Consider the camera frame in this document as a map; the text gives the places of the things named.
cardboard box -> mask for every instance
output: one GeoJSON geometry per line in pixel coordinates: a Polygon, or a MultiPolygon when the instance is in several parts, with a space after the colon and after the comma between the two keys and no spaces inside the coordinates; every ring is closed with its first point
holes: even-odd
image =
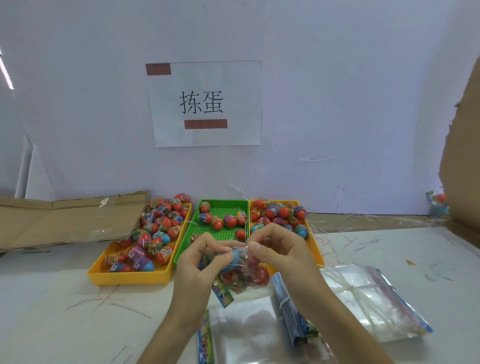
{"type": "Polygon", "coordinates": [[[0,251],[126,239],[146,192],[76,200],[0,199],[0,251]]]}
{"type": "Polygon", "coordinates": [[[446,227],[480,247],[480,58],[456,107],[439,173],[452,217],[446,227]]]}

yellow tray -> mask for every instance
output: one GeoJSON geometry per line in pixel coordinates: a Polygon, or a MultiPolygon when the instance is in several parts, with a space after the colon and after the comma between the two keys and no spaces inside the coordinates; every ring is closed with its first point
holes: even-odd
{"type": "MultiPolygon", "coordinates": [[[[253,203],[255,200],[250,200],[249,203],[249,211],[251,212],[253,209],[253,203]]],[[[287,200],[287,201],[282,201],[282,200],[270,200],[272,204],[276,204],[277,202],[280,202],[284,205],[286,205],[288,202],[293,202],[296,205],[300,205],[298,201],[294,200],[287,200]]],[[[315,239],[315,236],[312,234],[312,230],[310,229],[310,226],[308,224],[307,219],[305,219],[305,225],[307,226],[308,230],[308,236],[307,239],[305,239],[305,242],[307,243],[308,250],[310,251],[310,255],[313,256],[315,259],[315,262],[317,264],[320,264],[322,266],[325,265],[324,257],[322,256],[322,253],[320,252],[320,249],[318,249],[317,241],[315,239]]],[[[278,272],[275,268],[272,266],[269,266],[268,264],[266,265],[268,273],[270,275],[273,275],[274,273],[278,272]]]]}
{"type": "MultiPolygon", "coordinates": [[[[190,221],[192,217],[192,204],[184,204],[188,206],[187,217],[185,221],[190,221]]],[[[105,251],[101,254],[96,262],[87,272],[87,276],[90,278],[93,284],[97,286],[109,285],[109,284],[152,284],[152,283],[168,283],[172,276],[174,268],[173,258],[177,253],[183,235],[187,230],[188,222],[182,223],[180,234],[175,241],[175,249],[173,250],[172,258],[165,266],[161,266],[156,261],[153,261],[155,265],[154,272],[127,272],[127,273],[110,273],[108,267],[105,266],[105,257],[115,253],[127,254],[127,249],[122,249],[118,246],[118,242],[112,242],[105,251]]]]}

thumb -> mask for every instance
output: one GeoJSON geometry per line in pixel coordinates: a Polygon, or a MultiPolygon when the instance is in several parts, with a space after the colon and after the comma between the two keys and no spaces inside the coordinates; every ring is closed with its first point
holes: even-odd
{"type": "Polygon", "coordinates": [[[212,262],[202,270],[202,274],[206,275],[212,282],[215,277],[220,273],[223,268],[226,268],[233,260],[233,253],[227,252],[221,255],[217,255],[213,258],[212,262]]]}
{"type": "Polygon", "coordinates": [[[278,254],[256,241],[248,242],[247,247],[250,253],[252,253],[258,260],[262,263],[267,263],[273,266],[277,270],[282,270],[283,266],[286,264],[286,257],[284,255],[278,254]]]}

white table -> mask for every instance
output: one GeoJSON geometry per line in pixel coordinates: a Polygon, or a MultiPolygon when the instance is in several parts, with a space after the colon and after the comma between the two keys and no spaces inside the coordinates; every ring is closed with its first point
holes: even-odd
{"type": "MultiPolygon", "coordinates": [[[[386,344],[395,362],[480,363],[478,249],[443,228],[332,233],[317,241],[331,265],[379,268],[433,327],[435,333],[422,339],[386,344]]],[[[94,286],[86,272],[106,245],[0,258],[2,363],[136,362],[167,312],[173,282],[94,286]]],[[[271,286],[247,291],[237,300],[271,292],[271,286]]],[[[214,306],[219,302],[212,294],[214,306]]],[[[192,338],[179,363],[196,358],[192,338]]]]}

fingernail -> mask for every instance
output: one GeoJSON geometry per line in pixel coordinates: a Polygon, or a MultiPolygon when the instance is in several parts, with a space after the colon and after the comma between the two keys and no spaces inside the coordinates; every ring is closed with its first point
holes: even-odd
{"type": "Polygon", "coordinates": [[[226,252],[223,255],[226,256],[229,260],[233,260],[233,252],[232,251],[226,252]]]}
{"type": "Polygon", "coordinates": [[[247,248],[248,248],[248,250],[250,250],[252,253],[257,254],[257,253],[258,253],[258,249],[260,249],[260,243],[255,242],[255,241],[248,242],[247,248]]]}

